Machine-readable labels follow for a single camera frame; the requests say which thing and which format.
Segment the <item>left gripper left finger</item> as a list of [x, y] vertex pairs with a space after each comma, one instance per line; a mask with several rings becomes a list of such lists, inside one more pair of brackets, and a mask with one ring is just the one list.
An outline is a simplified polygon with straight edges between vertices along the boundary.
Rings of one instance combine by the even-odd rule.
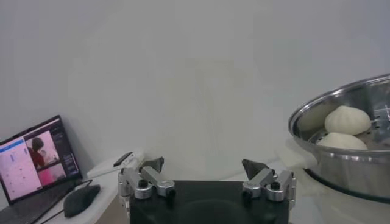
[[119, 196], [128, 200], [134, 196], [138, 200], [151, 198], [154, 191], [158, 196], [172, 198], [176, 196], [176, 185], [173, 180], [161, 175], [164, 157], [145, 161], [137, 168], [123, 168], [118, 174]]

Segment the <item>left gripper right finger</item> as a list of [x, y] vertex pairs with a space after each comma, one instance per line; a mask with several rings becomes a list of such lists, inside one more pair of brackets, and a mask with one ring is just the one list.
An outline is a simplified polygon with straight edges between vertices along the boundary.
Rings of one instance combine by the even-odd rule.
[[247, 181], [243, 182], [242, 195], [249, 202], [255, 198], [266, 197], [273, 202], [296, 201], [296, 177], [294, 172], [284, 170], [279, 174], [266, 164], [243, 159], [241, 161]]

